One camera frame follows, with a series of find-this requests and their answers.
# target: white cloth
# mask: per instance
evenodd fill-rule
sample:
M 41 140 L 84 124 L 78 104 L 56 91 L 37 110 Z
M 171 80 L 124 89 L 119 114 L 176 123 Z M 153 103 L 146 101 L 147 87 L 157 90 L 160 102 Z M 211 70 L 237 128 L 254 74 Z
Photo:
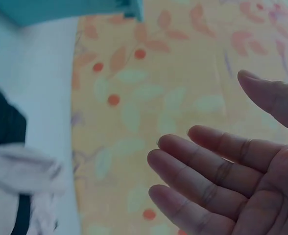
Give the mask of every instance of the white cloth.
M 53 197 L 61 196 L 64 190 L 59 163 L 22 144 L 0 145 L 0 235 L 10 235 L 14 228 L 20 193 L 32 197 L 29 230 L 37 228 L 34 234 L 51 235 L 49 223 L 55 220 L 48 222 L 51 216 L 46 217 L 48 210 L 44 207 L 52 205 Z

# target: orange dot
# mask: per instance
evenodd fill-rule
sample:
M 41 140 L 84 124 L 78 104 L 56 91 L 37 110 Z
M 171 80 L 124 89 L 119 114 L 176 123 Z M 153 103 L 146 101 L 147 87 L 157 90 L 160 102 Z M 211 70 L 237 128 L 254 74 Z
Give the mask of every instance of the orange dot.
M 103 67 L 104 67 L 104 64 L 102 62 L 98 62 L 98 63 L 94 64 L 93 71 L 94 72 L 100 72 L 100 71 L 102 71 Z
M 146 209 L 143 214 L 143 218 L 146 220 L 153 220 L 156 217 L 156 213 L 152 209 Z
M 178 235 L 188 235 L 185 231 L 183 231 L 183 230 L 179 230 L 178 231 Z
M 142 60 L 146 56 L 146 51 L 143 49 L 137 49 L 134 53 L 135 58 Z
M 261 5 L 260 3 L 257 3 L 257 4 L 256 4 L 256 7 L 257 7 L 258 9 L 260 9 L 260 10 L 263 10 L 263 9 L 264 9 L 264 6 Z
M 108 100 L 107 100 L 108 104 L 112 105 L 112 106 L 116 106 L 119 104 L 120 102 L 120 96 L 117 95 L 117 94 L 111 94 L 109 97 L 108 97 Z

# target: palm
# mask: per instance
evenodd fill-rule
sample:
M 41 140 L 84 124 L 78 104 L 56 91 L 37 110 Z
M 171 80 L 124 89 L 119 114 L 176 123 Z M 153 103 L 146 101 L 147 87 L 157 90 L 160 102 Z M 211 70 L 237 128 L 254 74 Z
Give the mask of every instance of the palm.
M 288 127 L 288 85 L 245 76 L 247 95 Z M 288 235 L 288 146 L 203 126 L 188 135 L 163 136 L 148 155 L 170 186 L 150 189 L 159 209 L 189 234 Z

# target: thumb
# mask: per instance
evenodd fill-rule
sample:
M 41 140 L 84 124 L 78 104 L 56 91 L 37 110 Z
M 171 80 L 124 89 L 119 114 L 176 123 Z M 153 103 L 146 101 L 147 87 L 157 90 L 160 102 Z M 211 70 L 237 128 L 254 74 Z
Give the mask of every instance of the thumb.
M 244 92 L 257 106 L 288 128 L 288 84 L 262 80 L 245 70 L 238 73 L 238 80 Z

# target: teal object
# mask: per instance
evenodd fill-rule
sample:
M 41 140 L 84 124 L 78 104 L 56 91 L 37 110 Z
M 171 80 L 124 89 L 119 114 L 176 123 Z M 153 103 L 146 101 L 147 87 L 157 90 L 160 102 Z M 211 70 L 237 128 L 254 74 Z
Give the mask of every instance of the teal object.
M 143 21 L 143 0 L 0 0 L 0 11 L 19 26 L 63 17 L 123 13 Z

